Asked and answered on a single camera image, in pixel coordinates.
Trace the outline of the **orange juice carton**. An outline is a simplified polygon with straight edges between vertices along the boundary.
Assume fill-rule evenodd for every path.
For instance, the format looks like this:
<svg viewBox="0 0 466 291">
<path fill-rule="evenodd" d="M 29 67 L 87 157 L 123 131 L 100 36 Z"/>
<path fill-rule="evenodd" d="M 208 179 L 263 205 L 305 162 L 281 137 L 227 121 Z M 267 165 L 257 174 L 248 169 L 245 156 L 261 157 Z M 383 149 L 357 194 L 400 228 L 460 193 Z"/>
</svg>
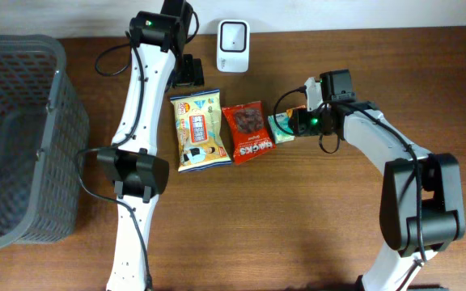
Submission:
<svg viewBox="0 0 466 291">
<path fill-rule="evenodd" d="M 305 105 L 301 105 L 301 106 L 294 107 L 294 108 L 289 108 L 286 110 L 286 114 L 288 115 L 288 117 L 291 117 L 295 110 L 306 109 L 306 108 L 307 107 Z"/>
</svg>

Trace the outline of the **green Kleenex tissue pack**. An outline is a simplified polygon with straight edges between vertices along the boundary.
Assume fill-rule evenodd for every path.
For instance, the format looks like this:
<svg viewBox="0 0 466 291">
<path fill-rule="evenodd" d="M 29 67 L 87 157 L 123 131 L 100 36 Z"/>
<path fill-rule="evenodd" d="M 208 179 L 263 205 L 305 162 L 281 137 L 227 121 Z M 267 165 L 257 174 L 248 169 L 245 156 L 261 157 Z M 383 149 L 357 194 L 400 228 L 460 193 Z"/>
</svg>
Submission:
<svg viewBox="0 0 466 291">
<path fill-rule="evenodd" d="M 269 116 L 268 122 L 276 144 L 293 141 L 295 139 L 295 136 L 290 134 L 289 116 L 286 112 Z"/>
</svg>

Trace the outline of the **yellow wet wipes pack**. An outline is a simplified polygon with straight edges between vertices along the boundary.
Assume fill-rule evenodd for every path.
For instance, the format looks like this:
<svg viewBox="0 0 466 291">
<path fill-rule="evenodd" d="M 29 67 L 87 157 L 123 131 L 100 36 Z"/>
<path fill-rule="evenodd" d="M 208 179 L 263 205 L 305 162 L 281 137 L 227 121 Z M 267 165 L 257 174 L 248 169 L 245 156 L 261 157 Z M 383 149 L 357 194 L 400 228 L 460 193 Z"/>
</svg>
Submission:
<svg viewBox="0 0 466 291">
<path fill-rule="evenodd" d="M 220 137 L 222 109 L 220 90 L 173 96 L 179 172 L 226 166 L 232 159 Z"/>
</svg>

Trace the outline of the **red snack bag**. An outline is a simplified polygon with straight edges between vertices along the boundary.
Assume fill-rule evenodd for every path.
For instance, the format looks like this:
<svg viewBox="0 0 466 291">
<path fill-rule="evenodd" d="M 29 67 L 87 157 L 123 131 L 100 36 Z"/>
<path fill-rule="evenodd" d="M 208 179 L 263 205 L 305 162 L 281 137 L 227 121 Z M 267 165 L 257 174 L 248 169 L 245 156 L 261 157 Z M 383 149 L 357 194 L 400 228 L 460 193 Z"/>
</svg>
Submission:
<svg viewBox="0 0 466 291">
<path fill-rule="evenodd" d="M 236 165 L 276 148 L 265 126 L 261 101 L 224 107 L 222 114 L 231 130 Z"/>
</svg>

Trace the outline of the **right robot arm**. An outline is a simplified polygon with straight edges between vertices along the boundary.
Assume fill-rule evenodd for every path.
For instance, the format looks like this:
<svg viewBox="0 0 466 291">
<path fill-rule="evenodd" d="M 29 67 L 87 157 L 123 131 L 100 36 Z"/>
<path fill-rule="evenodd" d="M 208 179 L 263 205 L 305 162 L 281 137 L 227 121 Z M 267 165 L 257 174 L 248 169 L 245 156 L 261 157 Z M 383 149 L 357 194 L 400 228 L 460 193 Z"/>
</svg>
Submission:
<svg viewBox="0 0 466 291">
<path fill-rule="evenodd" d="M 383 176 L 379 225 L 384 243 L 356 290 L 407 290 L 438 253 L 466 231 L 460 165 L 393 127 L 371 101 L 360 101 L 348 70 L 310 77 L 297 90 L 305 108 L 288 125 L 296 137 L 336 135 L 361 151 Z"/>
</svg>

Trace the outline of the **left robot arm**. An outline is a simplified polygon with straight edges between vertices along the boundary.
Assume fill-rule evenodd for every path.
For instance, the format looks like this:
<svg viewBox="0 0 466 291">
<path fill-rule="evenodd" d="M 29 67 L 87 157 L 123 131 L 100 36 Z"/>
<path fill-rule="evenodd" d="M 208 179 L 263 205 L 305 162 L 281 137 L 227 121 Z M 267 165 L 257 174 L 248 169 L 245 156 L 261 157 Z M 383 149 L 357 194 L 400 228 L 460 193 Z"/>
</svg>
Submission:
<svg viewBox="0 0 466 291">
<path fill-rule="evenodd" d="M 165 93 L 202 86 L 201 61 L 184 53 L 198 23 L 186 1 L 166 1 L 159 13 L 140 11 L 130 20 L 131 77 L 121 122 L 112 144 L 97 160 L 112 182 L 118 207 L 116 247 L 106 288 L 151 290 L 147 244 L 155 206 L 164 192 L 169 164 L 158 157 L 157 131 Z"/>
</svg>

